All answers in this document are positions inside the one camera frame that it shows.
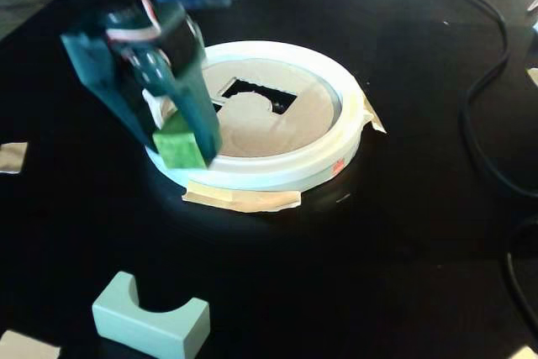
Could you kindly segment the teal gripper with servo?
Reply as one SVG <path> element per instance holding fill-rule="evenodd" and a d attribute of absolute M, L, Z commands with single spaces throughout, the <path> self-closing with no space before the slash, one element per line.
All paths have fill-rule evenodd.
<path fill-rule="evenodd" d="M 174 140 L 174 165 L 210 165 L 222 146 L 203 78 L 203 38 L 179 3 L 88 14 L 61 35 L 82 85 L 151 150 L 156 130 L 142 90 L 173 91 L 186 122 Z"/>

